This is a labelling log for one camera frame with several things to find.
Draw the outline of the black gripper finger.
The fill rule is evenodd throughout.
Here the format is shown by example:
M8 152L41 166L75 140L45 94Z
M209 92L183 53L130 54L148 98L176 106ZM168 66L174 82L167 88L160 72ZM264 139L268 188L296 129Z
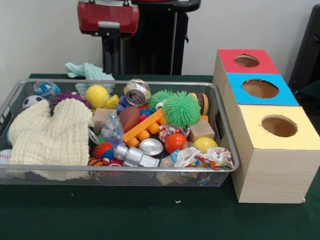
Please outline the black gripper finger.
M103 72L106 74L112 73L112 53L113 53L113 39L109 36L102 38L102 64Z
M118 36L114 39L114 53L113 53L112 67L113 67L114 74L121 73L121 39Z

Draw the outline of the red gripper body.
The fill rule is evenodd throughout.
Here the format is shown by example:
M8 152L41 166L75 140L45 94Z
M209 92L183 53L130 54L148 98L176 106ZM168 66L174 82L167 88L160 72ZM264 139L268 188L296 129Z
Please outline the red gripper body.
M80 0L77 3L79 30L94 35L103 30L118 30L133 36L139 25L139 7L118 0Z

